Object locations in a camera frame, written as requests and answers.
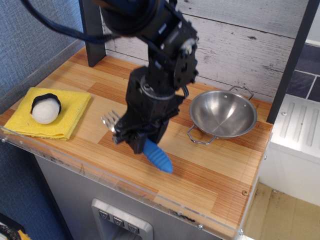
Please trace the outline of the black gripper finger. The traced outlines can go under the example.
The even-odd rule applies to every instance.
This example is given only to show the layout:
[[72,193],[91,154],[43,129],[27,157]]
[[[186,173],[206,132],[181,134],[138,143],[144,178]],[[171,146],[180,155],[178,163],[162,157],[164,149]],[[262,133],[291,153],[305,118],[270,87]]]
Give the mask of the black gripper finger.
[[145,133],[137,132],[129,137],[127,144],[131,147],[134,154],[141,154],[143,152],[147,135]]
[[157,120],[155,123],[153,123],[151,125],[151,132],[148,134],[147,138],[153,143],[158,144],[167,130],[169,121],[169,119],[164,119]]

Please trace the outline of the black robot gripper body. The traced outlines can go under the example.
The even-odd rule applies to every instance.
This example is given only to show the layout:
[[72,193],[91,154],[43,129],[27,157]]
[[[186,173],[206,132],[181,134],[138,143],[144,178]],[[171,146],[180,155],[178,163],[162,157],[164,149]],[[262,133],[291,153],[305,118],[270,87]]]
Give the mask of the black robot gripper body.
[[115,126],[116,140],[124,142],[135,133],[151,132],[152,124],[156,121],[170,119],[179,113],[179,106],[185,97],[176,95],[174,90],[169,91],[166,99],[155,99],[147,95],[144,85],[147,84],[146,66],[133,70],[129,76],[126,98],[126,113]]

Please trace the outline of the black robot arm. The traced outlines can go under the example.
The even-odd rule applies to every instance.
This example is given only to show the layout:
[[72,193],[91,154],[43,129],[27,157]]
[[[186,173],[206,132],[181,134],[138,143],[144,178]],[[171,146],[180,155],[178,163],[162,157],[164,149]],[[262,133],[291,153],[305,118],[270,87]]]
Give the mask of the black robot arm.
[[98,0],[112,33],[136,37],[148,46],[148,66],[129,76],[126,113],[115,124],[113,140],[140,154],[147,140],[158,143],[170,118],[188,97],[198,75],[197,31],[174,0]]

